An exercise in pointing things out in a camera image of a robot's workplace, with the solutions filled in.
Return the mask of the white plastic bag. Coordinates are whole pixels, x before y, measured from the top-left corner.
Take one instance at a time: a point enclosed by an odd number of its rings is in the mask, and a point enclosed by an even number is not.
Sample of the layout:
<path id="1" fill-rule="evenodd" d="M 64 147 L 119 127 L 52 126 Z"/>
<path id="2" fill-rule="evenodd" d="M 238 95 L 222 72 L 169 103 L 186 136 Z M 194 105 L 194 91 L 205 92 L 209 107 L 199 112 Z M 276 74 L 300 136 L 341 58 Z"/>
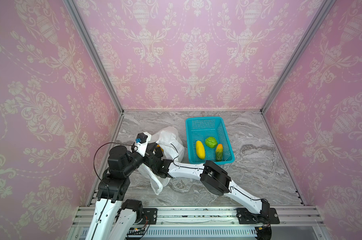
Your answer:
<path id="1" fill-rule="evenodd" d="M 154 135 L 151 135 L 151 140 L 148 143 L 147 149 L 149 149 L 150 144 L 154 144 L 155 147 L 160 145 L 164 149 L 164 152 L 162 152 L 163 159 L 175 160 L 176 162 L 183 160 L 185 147 L 179 137 L 178 130 L 174 127 L 166 127 Z M 138 171 L 145 178 L 150 180 L 151 188 L 156 195 L 159 195 L 162 192 L 163 187 L 170 181 L 170 178 L 163 179 L 156 176 L 145 164 L 141 165 L 138 168 Z"/>

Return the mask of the yellow lemon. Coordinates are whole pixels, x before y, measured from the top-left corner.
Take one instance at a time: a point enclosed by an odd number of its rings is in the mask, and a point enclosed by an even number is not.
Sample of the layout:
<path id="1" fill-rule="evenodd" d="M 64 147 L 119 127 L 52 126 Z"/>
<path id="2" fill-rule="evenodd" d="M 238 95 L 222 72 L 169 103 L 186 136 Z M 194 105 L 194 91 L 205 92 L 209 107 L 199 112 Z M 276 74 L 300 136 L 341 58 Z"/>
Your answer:
<path id="1" fill-rule="evenodd" d="M 201 160 L 204 160 L 206 158 L 205 147 L 201 141 L 196 141 L 196 154 Z"/>

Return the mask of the teal plastic basket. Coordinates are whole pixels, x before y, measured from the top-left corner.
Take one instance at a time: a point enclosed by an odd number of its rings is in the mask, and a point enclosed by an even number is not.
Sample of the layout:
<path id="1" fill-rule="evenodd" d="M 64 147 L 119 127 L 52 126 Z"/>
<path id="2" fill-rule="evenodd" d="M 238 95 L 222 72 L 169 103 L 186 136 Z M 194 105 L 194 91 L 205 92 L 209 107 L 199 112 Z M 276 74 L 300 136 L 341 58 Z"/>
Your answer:
<path id="1" fill-rule="evenodd" d="M 188 158 L 191 164 L 213 161 L 231 164 L 235 155 L 224 120 L 221 117 L 199 117 L 186 120 Z"/>

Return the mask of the green apple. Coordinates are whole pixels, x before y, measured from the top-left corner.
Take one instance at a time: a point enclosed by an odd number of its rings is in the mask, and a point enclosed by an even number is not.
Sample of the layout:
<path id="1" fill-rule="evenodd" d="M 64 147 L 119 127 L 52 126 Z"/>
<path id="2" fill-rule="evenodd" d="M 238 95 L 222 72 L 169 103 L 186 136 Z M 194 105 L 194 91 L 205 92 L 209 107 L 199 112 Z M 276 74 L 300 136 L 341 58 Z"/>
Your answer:
<path id="1" fill-rule="evenodd" d="M 218 145 L 218 141 L 214 137 L 208 137 L 205 140 L 205 144 L 207 147 L 215 149 Z"/>

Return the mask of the orange green mango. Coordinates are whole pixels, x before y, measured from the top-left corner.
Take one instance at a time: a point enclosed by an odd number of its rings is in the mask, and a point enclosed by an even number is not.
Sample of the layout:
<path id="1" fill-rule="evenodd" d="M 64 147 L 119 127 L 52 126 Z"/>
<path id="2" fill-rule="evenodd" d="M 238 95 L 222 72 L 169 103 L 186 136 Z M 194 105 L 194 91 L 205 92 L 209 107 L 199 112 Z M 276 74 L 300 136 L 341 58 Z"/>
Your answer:
<path id="1" fill-rule="evenodd" d="M 216 161 L 221 162 L 224 157 L 224 148 L 222 144 L 217 145 L 215 153 L 216 153 Z"/>

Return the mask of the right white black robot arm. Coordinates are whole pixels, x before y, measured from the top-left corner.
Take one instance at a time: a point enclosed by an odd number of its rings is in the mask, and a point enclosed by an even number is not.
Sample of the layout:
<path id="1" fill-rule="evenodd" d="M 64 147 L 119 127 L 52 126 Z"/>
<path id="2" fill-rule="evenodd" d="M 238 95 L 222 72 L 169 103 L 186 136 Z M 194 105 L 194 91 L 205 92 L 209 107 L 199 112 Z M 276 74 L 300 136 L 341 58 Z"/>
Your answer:
<path id="1" fill-rule="evenodd" d="M 178 163 L 175 160 L 164 159 L 160 147 L 154 145 L 146 150 L 144 164 L 158 177 L 200 181 L 211 194 L 226 196 L 241 204 L 256 223 L 271 223 L 269 202 L 241 188 L 213 161 L 199 165 Z"/>

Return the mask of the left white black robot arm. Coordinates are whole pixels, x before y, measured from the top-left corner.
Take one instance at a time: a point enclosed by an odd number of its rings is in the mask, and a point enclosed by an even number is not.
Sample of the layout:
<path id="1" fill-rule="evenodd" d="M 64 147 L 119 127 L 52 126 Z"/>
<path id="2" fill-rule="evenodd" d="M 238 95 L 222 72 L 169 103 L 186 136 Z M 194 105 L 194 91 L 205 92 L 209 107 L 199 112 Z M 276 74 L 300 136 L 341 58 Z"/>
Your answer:
<path id="1" fill-rule="evenodd" d="M 129 176 L 143 164 L 143 157 L 118 145 L 109 151 L 108 169 L 100 179 L 97 202 L 87 240 L 123 240 L 142 217 L 142 202 L 123 201 L 130 185 Z"/>

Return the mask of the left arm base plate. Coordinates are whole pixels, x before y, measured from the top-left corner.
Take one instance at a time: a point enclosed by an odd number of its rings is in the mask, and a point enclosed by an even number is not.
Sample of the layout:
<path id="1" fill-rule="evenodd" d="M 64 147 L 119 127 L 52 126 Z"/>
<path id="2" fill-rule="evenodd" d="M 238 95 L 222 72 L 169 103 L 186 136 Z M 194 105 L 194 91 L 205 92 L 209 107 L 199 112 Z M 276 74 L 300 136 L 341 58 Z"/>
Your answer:
<path id="1" fill-rule="evenodd" d="M 137 219 L 134 225 L 146 226 L 146 225 L 156 225 L 158 217 L 157 208 L 144 208 L 142 214 Z"/>

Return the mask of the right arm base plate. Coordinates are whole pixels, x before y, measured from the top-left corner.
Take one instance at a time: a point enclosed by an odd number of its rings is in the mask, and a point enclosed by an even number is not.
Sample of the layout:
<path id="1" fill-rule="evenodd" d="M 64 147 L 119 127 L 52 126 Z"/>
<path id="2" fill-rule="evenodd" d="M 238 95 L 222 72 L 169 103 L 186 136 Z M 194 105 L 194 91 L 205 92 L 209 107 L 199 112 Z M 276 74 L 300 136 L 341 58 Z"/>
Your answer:
<path id="1" fill-rule="evenodd" d="M 237 208 L 236 217 L 240 225 L 280 224 L 279 216 L 274 208 L 269 208 L 268 214 L 252 214 L 246 208 Z"/>

